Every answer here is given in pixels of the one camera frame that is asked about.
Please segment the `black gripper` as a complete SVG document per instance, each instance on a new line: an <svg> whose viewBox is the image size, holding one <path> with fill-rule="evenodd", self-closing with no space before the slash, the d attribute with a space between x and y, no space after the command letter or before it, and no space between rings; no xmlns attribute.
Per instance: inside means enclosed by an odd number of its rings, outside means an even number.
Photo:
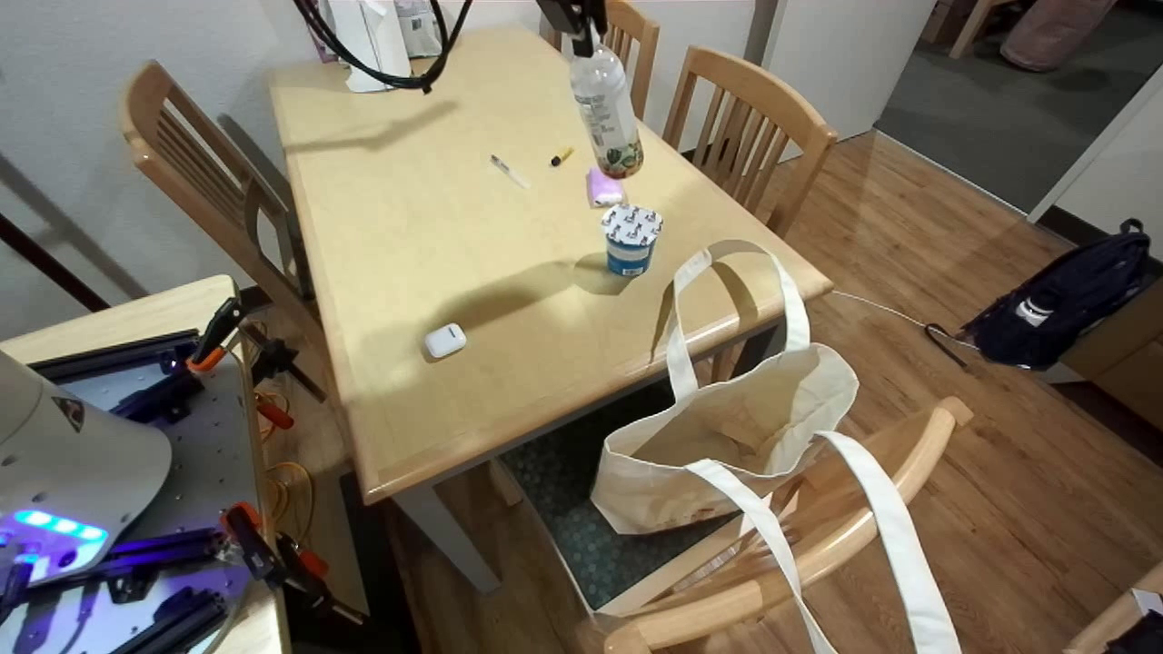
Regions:
<svg viewBox="0 0 1163 654"><path fill-rule="evenodd" d="M592 55L606 32L606 0L537 0L537 10L576 55Z"/></svg>

